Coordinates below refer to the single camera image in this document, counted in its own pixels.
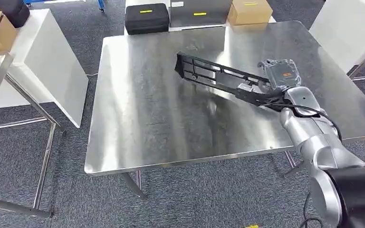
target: black case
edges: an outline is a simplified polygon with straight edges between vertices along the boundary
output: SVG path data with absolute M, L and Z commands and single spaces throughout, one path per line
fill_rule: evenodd
M 0 0 L 0 11 L 15 28 L 22 27 L 30 16 L 30 10 L 23 0 Z
M 125 28 L 129 35 L 167 32 L 170 18 L 164 3 L 126 7 Z

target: floor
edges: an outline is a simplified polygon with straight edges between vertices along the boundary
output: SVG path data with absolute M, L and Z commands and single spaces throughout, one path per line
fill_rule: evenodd
M 310 27 L 322 0 L 269 0 L 277 21 L 297 19 Z M 108 0 L 102 14 L 94 0 L 50 8 L 87 74 L 98 70 L 102 38 L 124 32 L 123 0 Z M 365 93 L 365 81 L 357 82 Z M 305 173 L 287 180 L 283 153 L 144 171 L 138 199 L 118 175 L 88 176 L 83 171 L 96 77 L 89 77 L 80 129 L 53 105 L 45 108 L 67 131 L 55 135 L 42 199 L 52 219 L 0 210 L 0 228 L 133 228 L 133 227 L 297 227 L 308 192 Z M 36 117 L 29 106 L 0 109 L 0 123 Z M 0 130 L 0 199 L 32 205 L 48 123 Z M 365 142 L 346 146 L 365 161 Z M 308 210 L 314 214 L 310 203 Z M 314 222 L 310 227 L 318 227 Z

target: black plastic part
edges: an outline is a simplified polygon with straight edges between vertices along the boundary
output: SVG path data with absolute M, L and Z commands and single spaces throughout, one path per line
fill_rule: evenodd
M 167 32 L 170 18 L 164 3 L 128 6 L 125 28 L 129 35 Z
M 30 16 L 30 10 L 23 0 L 0 0 L 0 11 L 15 28 L 22 27 Z
M 365 167 L 325 171 L 333 181 L 342 204 L 339 228 L 365 228 Z
M 263 101 L 270 101 L 283 95 L 262 94 L 241 89 L 238 87 L 241 83 L 258 86 L 260 82 L 269 83 L 269 80 L 182 52 L 177 53 L 175 71 L 185 80 L 234 94 L 238 99 L 256 106 L 264 105 Z

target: metal table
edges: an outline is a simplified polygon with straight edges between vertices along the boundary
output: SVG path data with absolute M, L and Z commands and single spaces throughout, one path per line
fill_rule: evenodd
M 0 85 L 3 82 L 3 80 L 6 80 L 16 91 L 18 91 L 41 115 L 42 117 L 34 118 L 34 119 L 28 119 L 28 120 L 22 120 L 12 123 L 5 123 L 0 124 L 0 128 L 6 128 L 6 127 L 12 127 L 12 126 L 19 126 L 24 124 L 31 124 L 36 123 L 40 121 L 50 121 L 51 127 L 49 131 L 49 138 L 47 142 L 47 146 L 45 148 L 43 163 L 41 167 L 40 177 L 38 179 L 38 185 L 37 185 L 37 191 L 34 198 L 33 207 L 26 207 L 19 204 L 7 202 L 0 200 L 0 209 L 8 210 L 8 211 L 14 211 L 19 212 L 27 215 L 32 216 L 38 216 L 42 218 L 50 218 L 52 216 L 52 212 L 49 211 L 42 211 L 39 210 L 40 201 L 41 201 L 41 195 L 44 187 L 44 181 L 45 181 L 45 175 L 48 168 L 48 162 L 49 157 L 51 155 L 51 147 L 54 140 L 54 133 L 55 129 L 58 128 L 60 131 L 64 131 L 64 128 L 61 127 L 61 125 L 52 118 L 41 106 L 36 100 L 30 96 L 30 94 L 27 93 L 23 89 L 23 87 L 8 73 L 8 68 L 12 64 L 13 57 L 10 56 L 7 53 L 0 54 Z
M 300 22 L 108 37 L 86 173 L 123 173 L 143 196 L 125 172 L 293 150 L 278 113 L 180 79 L 178 51 L 258 75 L 260 60 L 293 59 L 344 142 L 365 140 L 365 95 Z

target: gray carpet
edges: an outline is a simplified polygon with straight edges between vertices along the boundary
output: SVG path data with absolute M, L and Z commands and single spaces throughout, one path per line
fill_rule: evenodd
M 315 5 L 308 6 L 302 0 L 280 5 L 273 1 L 277 20 L 293 17 L 305 24 L 313 18 L 298 11 L 316 10 L 310 8 L 319 4 L 317 0 L 309 1 Z M 95 1 L 33 7 L 52 9 L 80 63 L 91 74 L 98 70 L 101 39 L 123 33 L 123 4 L 107 1 L 105 15 Z M 357 85 L 365 92 L 365 82 Z M 0 210 L 0 228 L 242 228 L 252 224 L 292 228 L 303 220 L 307 178 L 305 173 L 290 180 L 282 177 L 289 169 L 283 153 L 144 171 L 145 201 L 118 175 L 86 175 L 83 166 L 95 88 L 96 77 L 90 77 L 80 129 L 53 104 L 44 105 L 67 128 L 56 134 L 41 205 L 55 216 L 40 219 Z M 38 114 L 30 106 L 0 109 L 0 123 L 35 116 Z M 48 131 L 47 123 L 0 130 L 0 199 L 32 205 Z M 365 142 L 347 148 L 365 161 Z M 314 214 L 310 205 L 308 212 Z

